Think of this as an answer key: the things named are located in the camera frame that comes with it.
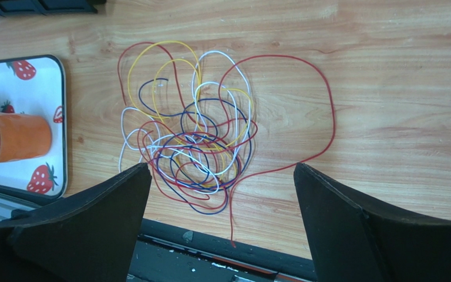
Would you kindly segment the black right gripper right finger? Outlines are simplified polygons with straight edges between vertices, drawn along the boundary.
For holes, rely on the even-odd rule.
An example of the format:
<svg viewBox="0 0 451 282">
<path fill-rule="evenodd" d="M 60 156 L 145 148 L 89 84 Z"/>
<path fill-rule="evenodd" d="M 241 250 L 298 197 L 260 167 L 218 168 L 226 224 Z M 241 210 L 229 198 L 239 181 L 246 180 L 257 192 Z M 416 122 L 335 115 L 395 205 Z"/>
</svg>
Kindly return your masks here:
<svg viewBox="0 0 451 282">
<path fill-rule="evenodd" d="M 394 206 L 303 163 L 294 184 L 319 281 L 451 281 L 451 220 Z"/>
</svg>

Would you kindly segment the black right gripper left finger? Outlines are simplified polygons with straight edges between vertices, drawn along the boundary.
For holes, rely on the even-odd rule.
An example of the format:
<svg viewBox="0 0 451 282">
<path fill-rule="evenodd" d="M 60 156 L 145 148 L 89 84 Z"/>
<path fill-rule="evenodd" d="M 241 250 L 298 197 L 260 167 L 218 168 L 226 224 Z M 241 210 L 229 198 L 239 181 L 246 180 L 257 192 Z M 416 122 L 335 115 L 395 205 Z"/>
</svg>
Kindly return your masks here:
<svg viewBox="0 0 451 282">
<path fill-rule="evenodd" d="M 0 281 L 125 281 L 151 182 L 140 163 L 0 221 Z"/>
</svg>

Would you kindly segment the black compartment organizer box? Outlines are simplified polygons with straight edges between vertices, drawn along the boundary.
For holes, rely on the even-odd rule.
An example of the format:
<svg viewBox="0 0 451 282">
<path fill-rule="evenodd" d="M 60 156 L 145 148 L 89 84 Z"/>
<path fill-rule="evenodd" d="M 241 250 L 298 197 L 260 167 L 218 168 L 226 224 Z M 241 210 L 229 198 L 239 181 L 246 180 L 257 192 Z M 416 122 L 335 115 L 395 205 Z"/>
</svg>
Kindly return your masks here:
<svg viewBox="0 0 451 282">
<path fill-rule="evenodd" d="M 0 16 L 90 13 L 107 0 L 0 0 Z"/>
</svg>

